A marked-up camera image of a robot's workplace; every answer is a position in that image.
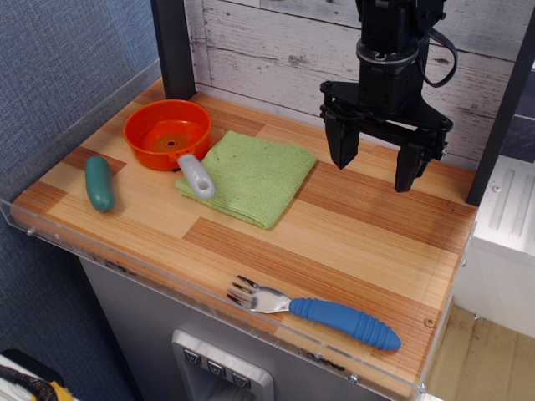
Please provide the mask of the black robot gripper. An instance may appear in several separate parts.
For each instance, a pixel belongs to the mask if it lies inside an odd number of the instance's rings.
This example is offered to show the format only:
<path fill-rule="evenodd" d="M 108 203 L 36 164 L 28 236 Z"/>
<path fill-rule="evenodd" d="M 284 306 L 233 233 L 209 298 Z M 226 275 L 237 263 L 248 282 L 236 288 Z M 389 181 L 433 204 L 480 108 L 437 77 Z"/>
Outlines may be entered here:
<path fill-rule="evenodd" d="M 435 88 L 446 84 L 453 73 L 434 83 L 426 77 L 429 45 L 428 38 L 420 38 L 404 52 L 387 54 L 358 42 L 359 80 L 321 83 L 321 117 L 331 159 L 340 170 L 358 154 L 361 132 L 400 147 L 398 193 L 410 190 L 429 160 L 446 155 L 446 134 L 453 123 L 423 100 L 421 90 L 424 83 Z"/>

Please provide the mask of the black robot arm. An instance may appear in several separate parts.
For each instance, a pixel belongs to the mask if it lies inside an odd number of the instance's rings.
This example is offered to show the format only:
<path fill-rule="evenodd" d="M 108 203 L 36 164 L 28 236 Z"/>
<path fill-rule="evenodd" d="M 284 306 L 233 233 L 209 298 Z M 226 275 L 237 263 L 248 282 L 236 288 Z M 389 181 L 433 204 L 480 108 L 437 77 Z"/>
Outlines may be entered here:
<path fill-rule="evenodd" d="M 359 136 L 399 147 L 395 190 L 410 190 L 432 160 L 447 152 L 453 123 L 423 99 L 425 84 L 440 88 L 450 71 L 433 82 L 425 74 L 431 41 L 452 56 L 455 45 L 435 25 L 445 18 L 442 1 L 358 1 L 361 37 L 356 45 L 359 80 L 325 81 L 321 118 L 334 164 L 345 168 L 358 154 Z"/>

